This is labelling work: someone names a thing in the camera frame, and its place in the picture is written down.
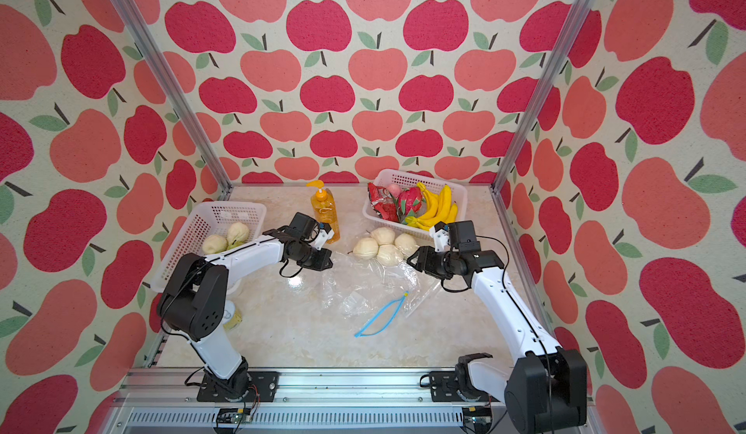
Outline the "small clear pear bag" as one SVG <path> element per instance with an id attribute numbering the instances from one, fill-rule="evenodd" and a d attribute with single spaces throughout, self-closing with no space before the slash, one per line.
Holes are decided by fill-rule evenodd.
<path id="1" fill-rule="evenodd" d="M 384 269 L 375 259 L 334 253 L 322 272 L 322 305 L 344 319 L 371 317 L 390 296 Z"/>

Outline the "clear blue zip-top bag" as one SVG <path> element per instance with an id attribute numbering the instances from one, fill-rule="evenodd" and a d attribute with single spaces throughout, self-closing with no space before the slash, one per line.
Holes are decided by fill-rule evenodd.
<path id="1" fill-rule="evenodd" d="M 384 266 L 375 259 L 354 264 L 350 286 L 341 311 L 357 339 L 378 336 L 411 317 L 438 290 L 434 278 L 406 262 Z"/>

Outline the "cream toy pear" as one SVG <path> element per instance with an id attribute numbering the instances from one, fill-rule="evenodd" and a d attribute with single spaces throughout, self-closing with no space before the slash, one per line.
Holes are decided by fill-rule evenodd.
<path id="1" fill-rule="evenodd" d="M 242 222 L 235 222 L 229 226 L 227 235 L 227 248 L 233 249 L 240 245 L 244 245 L 248 239 L 250 239 L 251 230 Z"/>

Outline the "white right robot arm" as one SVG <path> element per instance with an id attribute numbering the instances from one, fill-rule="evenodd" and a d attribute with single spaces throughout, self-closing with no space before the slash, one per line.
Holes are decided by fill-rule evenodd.
<path id="1" fill-rule="evenodd" d="M 439 282 L 462 278 L 486 306 L 513 359 L 505 373 L 485 352 L 461 356 L 451 376 L 431 374 L 432 398 L 495 400 L 520 433 L 584 425 L 588 366 L 578 350 L 563 348 L 520 298 L 507 274 L 508 258 L 483 249 L 470 220 L 438 222 L 429 235 L 434 244 L 417 249 L 408 265 Z"/>

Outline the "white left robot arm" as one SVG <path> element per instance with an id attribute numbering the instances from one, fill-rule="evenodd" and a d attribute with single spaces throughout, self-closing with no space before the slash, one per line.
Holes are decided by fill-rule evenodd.
<path id="1" fill-rule="evenodd" d="M 290 224 L 267 230 L 242 247 L 206 256 L 187 253 L 179 259 L 157 313 L 188 340 L 203 362 L 199 395 L 206 401 L 260 401 L 260 389 L 246 358 L 233 348 L 223 328 L 228 289 L 274 264 L 293 263 L 299 271 L 332 268 L 326 243 L 334 235 L 330 224 L 297 213 Z"/>

